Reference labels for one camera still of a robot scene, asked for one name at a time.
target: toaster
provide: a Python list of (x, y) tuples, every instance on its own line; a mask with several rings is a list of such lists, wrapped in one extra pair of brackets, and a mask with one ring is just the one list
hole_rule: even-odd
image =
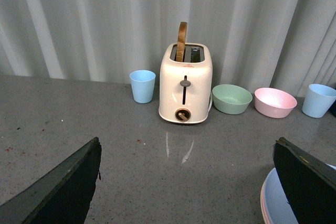
[(177, 44), (168, 46), (160, 69), (160, 116), (173, 123), (201, 123), (212, 105), (212, 61), (208, 48), (186, 43), (183, 61), (176, 60)]

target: light blue cup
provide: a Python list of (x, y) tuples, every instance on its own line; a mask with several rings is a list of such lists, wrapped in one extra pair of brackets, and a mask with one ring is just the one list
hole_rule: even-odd
[(155, 74), (148, 70), (137, 70), (130, 74), (134, 100), (138, 103), (152, 101)]
[(321, 118), (336, 100), (336, 90), (321, 84), (309, 85), (302, 111), (312, 118)]

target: countertop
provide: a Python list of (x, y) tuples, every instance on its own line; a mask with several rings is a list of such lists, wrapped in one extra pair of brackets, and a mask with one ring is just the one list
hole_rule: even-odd
[(197, 125), (160, 118), (159, 87), (138, 104), (129, 84), (0, 76), (0, 204), (97, 136), (86, 223), (264, 223), (260, 190), (280, 137), (336, 165), (336, 118), (284, 119), (214, 107)]

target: curtain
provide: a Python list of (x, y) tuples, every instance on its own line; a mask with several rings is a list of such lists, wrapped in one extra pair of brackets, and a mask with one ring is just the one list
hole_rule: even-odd
[(304, 97), (311, 83), (336, 86), (335, 13), (336, 0), (0, 0), (0, 74), (159, 77), (185, 21), (186, 41), (210, 50), (213, 86)]

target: white plate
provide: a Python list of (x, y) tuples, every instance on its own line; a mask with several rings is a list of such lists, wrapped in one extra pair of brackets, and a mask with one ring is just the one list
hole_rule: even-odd
[(270, 224), (298, 224), (295, 215), (287, 201), (285, 192), (283, 191), (280, 183), (277, 170), (273, 168), (265, 179), (264, 185), (261, 189), (260, 197), (263, 197), (262, 207), (263, 216), (268, 217), (269, 222), (265, 220), (265, 223)]

